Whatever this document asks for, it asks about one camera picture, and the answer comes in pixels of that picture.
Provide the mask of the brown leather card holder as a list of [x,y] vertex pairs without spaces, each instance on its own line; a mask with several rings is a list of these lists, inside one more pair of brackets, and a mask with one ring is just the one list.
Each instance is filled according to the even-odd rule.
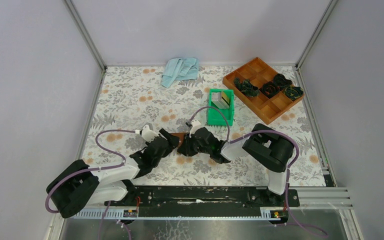
[[188,135],[189,132],[171,132],[172,136],[178,137],[178,147],[180,147],[185,139],[185,135]]

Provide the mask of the silver credit card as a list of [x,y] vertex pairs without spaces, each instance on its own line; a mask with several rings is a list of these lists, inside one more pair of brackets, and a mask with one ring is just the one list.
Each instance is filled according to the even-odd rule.
[[226,102],[222,96],[222,92],[213,92],[211,94],[211,102],[218,108],[218,109],[228,109],[229,103]]

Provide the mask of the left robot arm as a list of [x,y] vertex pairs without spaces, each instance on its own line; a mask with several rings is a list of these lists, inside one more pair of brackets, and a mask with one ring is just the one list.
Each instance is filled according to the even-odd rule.
[[149,174],[181,142],[177,135],[164,129],[156,132],[146,124],[142,129],[133,130],[145,141],[145,147],[124,156],[100,144],[100,136],[107,132],[98,133],[95,143],[102,150],[120,157],[120,163],[92,166],[82,159],[74,161],[45,189],[44,205],[49,213],[67,219],[89,205],[104,202],[120,202],[124,206],[132,204],[136,189],[131,181]]

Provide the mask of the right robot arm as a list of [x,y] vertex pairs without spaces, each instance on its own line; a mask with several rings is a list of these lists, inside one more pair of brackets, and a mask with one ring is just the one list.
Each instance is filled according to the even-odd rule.
[[287,199],[288,165],[297,149],[289,136],[257,123],[251,133],[231,141],[216,138],[206,127],[193,126],[184,135],[177,152],[186,157],[207,154],[218,164],[254,158],[268,170],[267,201],[279,206]]

